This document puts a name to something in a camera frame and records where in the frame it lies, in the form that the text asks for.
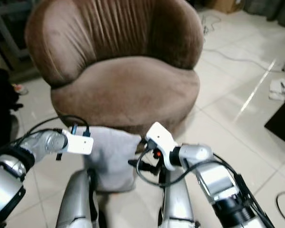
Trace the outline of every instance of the white tile floor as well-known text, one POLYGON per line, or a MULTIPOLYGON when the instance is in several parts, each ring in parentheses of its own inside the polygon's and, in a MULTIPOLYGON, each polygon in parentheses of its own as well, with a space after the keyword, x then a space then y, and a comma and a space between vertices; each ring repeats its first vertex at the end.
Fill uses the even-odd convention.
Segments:
MULTIPOLYGON (((216 49, 230 57, 249 58, 265 68, 276 60, 274 69, 281 68, 285 61, 285 28, 244 12, 224 15, 208 10, 200 14, 222 18, 221 23, 214 25, 216 30, 206 36, 206 49, 216 49)), ((209 16, 206 24, 214 20, 209 16)), ((196 71, 201 80, 199 98, 177 141, 210 145, 243 174, 275 227, 285 228, 274 202, 276 194, 285 190, 285 143, 264 128, 282 104, 268 99, 270 81, 285 78, 285 74, 269 73, 256 88, 265 73, 263 69, 252 63, 230 61, 206 50, 196 71)), ((19 135, 33 124, 55 115, 50 88, 42 79, 27 82, 25 86, 29 94, 20 99, 25 107, 17 113, 21 125, 19 135)), ((63 125, 56 121, 52 126, 63 125)), ((81 158, 72 155, 64 156, 61 162, 55 162, 53 156, 47 157, 37 164, 25 180, 27 194, 10 216, 8 227, 55 227, 68 177, 81 167, 81 158)), ((219 228, 195 177, 188 176, 187 180, 196 218, 205 228, 219 228)), ((134 191, 111 195, 106 206, 109 227, 156 227, 161 196, 160 189, 141 180, 137 181, 134 191)), ((281 208, 285 212, 285 199, 281 200, 281 208)))

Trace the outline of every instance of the armchair seat cushion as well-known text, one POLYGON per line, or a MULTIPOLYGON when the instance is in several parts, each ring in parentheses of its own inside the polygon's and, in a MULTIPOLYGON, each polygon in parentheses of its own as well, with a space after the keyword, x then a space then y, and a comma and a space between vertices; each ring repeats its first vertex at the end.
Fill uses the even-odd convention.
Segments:
POLYGON ((192 109, 199 86, 193 70, 150 57, 121 57, 89 66, 72 83, 52 88, 51 97, 58 115, 145 135, 155 121, 173 131, 192 109))

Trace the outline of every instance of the gray towel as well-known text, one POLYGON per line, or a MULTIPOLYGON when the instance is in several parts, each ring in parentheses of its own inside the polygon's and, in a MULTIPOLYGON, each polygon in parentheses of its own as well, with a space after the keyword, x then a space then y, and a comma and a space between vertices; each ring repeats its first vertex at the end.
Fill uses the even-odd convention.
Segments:
MULTIPOLYGON (((82 135, 85 127, 77 128, 82 135)), ((92 153, 84 156, 85 168, 95 169, 98 177, 98 191, 123 192, 134 189, 134 170, 128 164, 133 159, 139 135, 129 134, 107 127, 90 127, 94 139, 92 153)))

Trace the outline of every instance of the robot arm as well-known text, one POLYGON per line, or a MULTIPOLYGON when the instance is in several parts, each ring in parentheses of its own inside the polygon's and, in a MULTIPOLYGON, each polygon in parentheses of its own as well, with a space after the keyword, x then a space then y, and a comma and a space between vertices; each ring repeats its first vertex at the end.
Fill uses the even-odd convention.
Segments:
POLYGON ((90 154, 93 139, 66 130, 48 130, 27 137, 19 146, 0 150, 0 224, 25 194, 22 182, 29 169, 51 153, 90 154))
POLYGON ((207 161, 197 166, 194 174, 204 191, 208 202, 212 205, 224 228, 273 228, 265 214, 259 217, 253 212, 253 197, 241 175, 230 174, 221 162, 217 161, 210 147, 206 145, 176 145, 172 135, 159 123, 154 123, 146 135, 146 140, 161 150, 165 167, 173 171, 175 167, 184 169, 207 161))

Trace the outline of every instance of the white cloth on floor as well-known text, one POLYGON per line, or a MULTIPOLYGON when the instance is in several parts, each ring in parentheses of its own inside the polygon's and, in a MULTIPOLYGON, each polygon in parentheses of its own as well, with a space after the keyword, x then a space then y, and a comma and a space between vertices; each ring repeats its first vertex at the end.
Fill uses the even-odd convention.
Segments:
MULTIPOLYGON (((82 135, 86 127, 78 127, 82 135)), ((97 174, 97 190, 123 192, 135 188, 134 169, 128 164, 135 158, 139 135, 129 134, 107 127, 90 127, 94 139, 92 153, 84 156, 85 168, 93 168, 97 174)))
POLYGON ((274 79, 270 83, 269 98, 272 100, 285 100, 285 79, 274 79))

